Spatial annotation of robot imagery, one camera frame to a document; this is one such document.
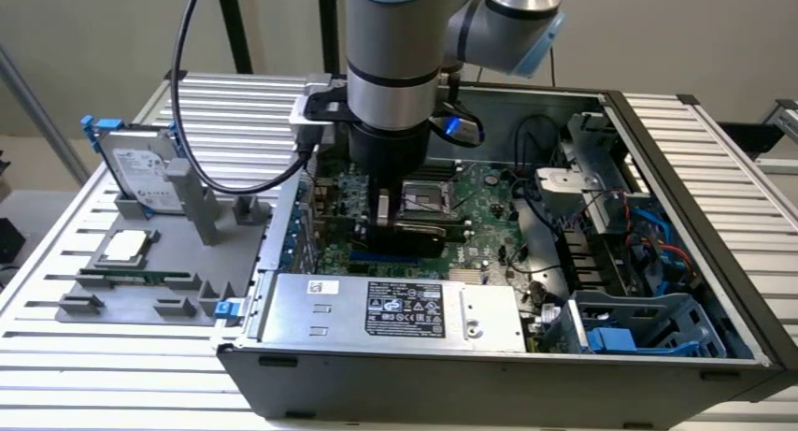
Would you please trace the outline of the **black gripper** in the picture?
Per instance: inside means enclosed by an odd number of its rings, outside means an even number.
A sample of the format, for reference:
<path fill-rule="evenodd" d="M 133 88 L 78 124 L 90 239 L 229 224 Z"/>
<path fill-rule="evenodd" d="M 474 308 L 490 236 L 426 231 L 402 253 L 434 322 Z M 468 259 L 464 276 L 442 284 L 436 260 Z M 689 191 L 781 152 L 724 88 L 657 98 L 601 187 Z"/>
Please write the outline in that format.
<path fill-rule="evenodd" d="M 368 218 L 374 226 L 393 226 L 402 179 L 426 159 L 428 124 L 388 131 L 362 122 L 349 126 L 349 157 L 368 176 Z"/>

